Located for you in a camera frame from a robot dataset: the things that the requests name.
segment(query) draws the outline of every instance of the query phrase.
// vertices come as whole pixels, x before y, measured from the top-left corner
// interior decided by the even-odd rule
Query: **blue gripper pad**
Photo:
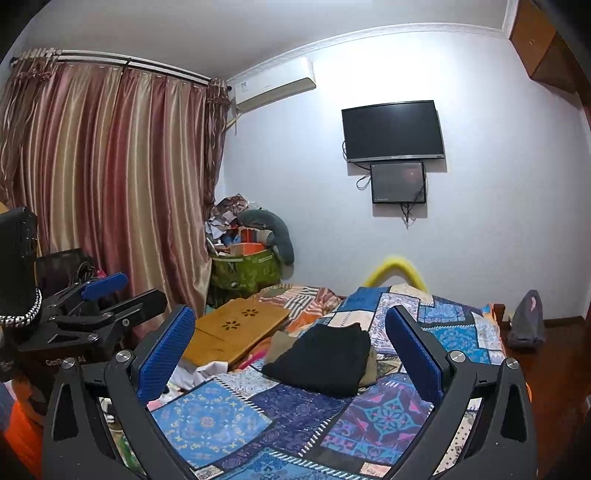
[[[418,394],[424,401],[437,407],[443,399],[441,370],[396,308],[386,312],[385,327],[386,335]]]
[[[98,300],[105,295],[125,288],[126,285],[127,276],[124,273],[119,272],[89,283],[84,287],[80,296],[82,297],[82,300]]]
[[[150,332],[146,335],[142,343],[149,342],[151,334],[159,335],[156,343],[147,352],[145,359],[140,357],[140,365],[137,367],[137,394],[141,402],[147,403],[156,400],[166,386],[166,383],[173,374],[174,367],[177,366],[187,345],[195,332],[195,314],[187,306],[181,306],[172,312],[170,317],[164,322],[161,328],[156,332]],[[136,349],[141,350],[142,343]]]

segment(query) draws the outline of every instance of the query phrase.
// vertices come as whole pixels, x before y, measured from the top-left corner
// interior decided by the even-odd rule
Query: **curtain rod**
[[[120,65],[124,67],[131,67],[135,69],[145,70],[147,72],[161,73],[167,76],[175,77],[188,82],[200,83],[201,85],[208,85],[211,81],[210,77],[201,75],[199,73],[191,72],[190,70],[181,69],[165,63],[157,61],[142,59],[139,57],[131,57],[129,55],[120,55],[118,53],[108,53],[104,51],[90,51],[90,50],[61,50],[60,53],[56,51],[54,56],[57,61],[63,62],[91,62],[103,63],[107,65]],[[11,64],[17,61],[18,57],[11,59]]]

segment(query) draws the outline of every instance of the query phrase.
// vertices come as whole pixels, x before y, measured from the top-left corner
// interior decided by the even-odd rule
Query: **wall-mounted air conditioner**
[[[248,77],[235,85],[236,107],[247,112],[296,93],[316,88],[312,64],[305,57]]]

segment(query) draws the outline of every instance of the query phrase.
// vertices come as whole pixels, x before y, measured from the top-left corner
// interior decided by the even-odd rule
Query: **blue patterned quilt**
[[[360,323],[378,352],[378,381],[353,398],[330,398],[265,378],[262,361],[216,375],[152,412],[198,479],[357,480],[383,477],[421,429],[432,405],[417,394],[384,327],[389,308],[403,305],[447,349],[475,362],[505,355],[491,316],[407,285],[361,287],[317,320]],[[479,400],[472,400],[437,472],[452,466],[466,441]]]

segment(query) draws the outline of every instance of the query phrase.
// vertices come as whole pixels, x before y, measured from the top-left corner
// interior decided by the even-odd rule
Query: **ceiling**
[[[121,53],[230,78],[293,48],[385,25],[500,29],[506,0],[51,0],[25,48]]]

